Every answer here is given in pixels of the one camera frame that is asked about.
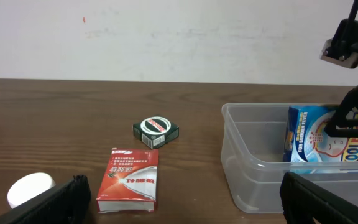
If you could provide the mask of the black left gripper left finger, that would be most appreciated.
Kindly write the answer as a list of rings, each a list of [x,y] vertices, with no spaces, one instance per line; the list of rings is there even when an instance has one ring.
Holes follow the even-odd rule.
[[[0,216],[0,224],[82,224],[91,191],[85,175],[75,175]]]

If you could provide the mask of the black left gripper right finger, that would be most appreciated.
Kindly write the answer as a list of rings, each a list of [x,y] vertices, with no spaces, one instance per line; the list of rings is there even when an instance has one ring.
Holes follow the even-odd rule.
[[[358,206],[296,173],[283,176],[280,198],[288,224],[358,224]]]

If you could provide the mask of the blue cool fever box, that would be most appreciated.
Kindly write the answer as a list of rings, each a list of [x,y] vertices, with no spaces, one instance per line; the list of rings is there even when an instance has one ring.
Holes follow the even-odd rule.
[[[331,137],[325,131],[335,106],[290,106],[285,134],[285,162],[357,162],[358,138]]]

